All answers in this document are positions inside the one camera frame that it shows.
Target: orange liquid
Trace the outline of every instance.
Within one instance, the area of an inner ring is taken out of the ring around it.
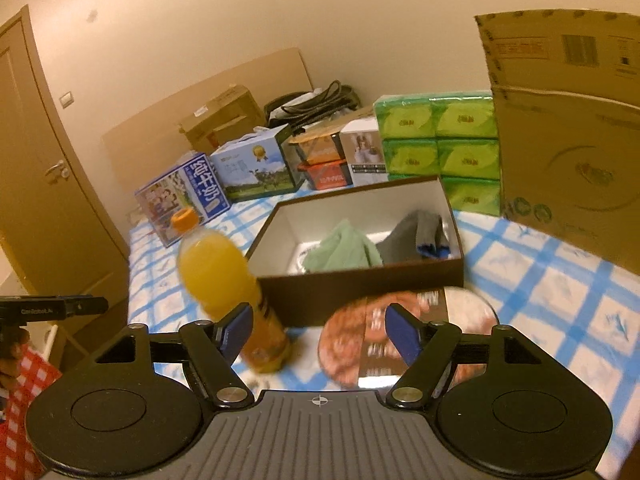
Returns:
[[[290,352],[284,329],[235,244],[212,229],[196,228],[182,240],[178,272],[185,288],[213,321],[239,303],[254,311],[254,328],[240,355],[255,372],[275,372]]]

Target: wooden door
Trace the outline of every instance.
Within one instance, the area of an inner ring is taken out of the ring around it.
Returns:
[[[73,153],[28,12],[0,27],[0,243],[31,294],[127,297],[126,246]]]

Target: table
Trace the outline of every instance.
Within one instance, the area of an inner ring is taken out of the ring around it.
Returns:
[[[234,204],[207,226],[246,251],[275,204],[297,193]],[[592,254],[503,218],[456,212],[465,253],[465,286],[510,324],[569,368],[607,403],[614,433],[598,472],[617,476],[639,434],[640,278]],[[178,244],[164,248],[147,221],[130,232],[129,322],[150,332],[173,332],[205,318],[181,287],[175,267]],[[320,370],[319,328],[290,330],[292,360],[277,374],[254,376],[234,369],[253,389],[339,389]],[[158,373],[186,384],[179,365],[157,364]]]

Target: metal screw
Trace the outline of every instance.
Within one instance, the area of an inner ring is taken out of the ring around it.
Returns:
[[[238,388],[237,386],[228,386],[226,388],[222,388],[218,390],[216,393],[216,397],[219,398],[222,402],[228,402],[229,404],[233,404],[234,402],[241,402],[245,400],[248,393],[246,390],[242,388]]]
[[[394,390],[391,396],[399,402],[417,402],[422,398],[422,392],[412,386],[403,386]]]

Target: human hand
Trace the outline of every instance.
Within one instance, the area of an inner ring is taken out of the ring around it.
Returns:
[[[18,386],[22,345],[29,341],[29,332],[12,327],[11,330],[3,330],[2,338],[6,339],[2,345],[9,348],[10,356],[0,358],[0,385],[10,392]]]

